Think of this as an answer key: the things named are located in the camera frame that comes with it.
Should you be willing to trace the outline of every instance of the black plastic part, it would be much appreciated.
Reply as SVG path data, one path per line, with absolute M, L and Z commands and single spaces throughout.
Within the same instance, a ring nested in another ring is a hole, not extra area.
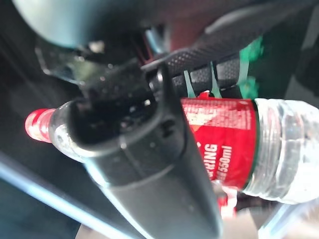
M 240 72 L 239 54 L 216 63 L 216 80 L 220 89 L 237 84 Z
M 187 97 L 187 86 L 184 74 L 172 78 L 174 88 L 179 97 Z
M 220 95 L 222 98 L 230 98 L 230 99 L 242 99 L 242 95 L 240 92 L 240 88 L 238 85 L 233 85 L 232 87 L 221 89 Z
M 212 72 L 210 66 L 204 66 L 200 69 L 192 71 L 190 74 L 190 82 L 195 95 L 199 95 L 204 91 L 212 89 Z
M 82 127 L 74 103 L 68 128 L 76 152 L 102 192 L 146 238 L 219 238 L 216 197 L 165 67 L 158 82 L 156 102 L 141 109 L 155 107 L 147 120 L 95 144 L 78 137 Z

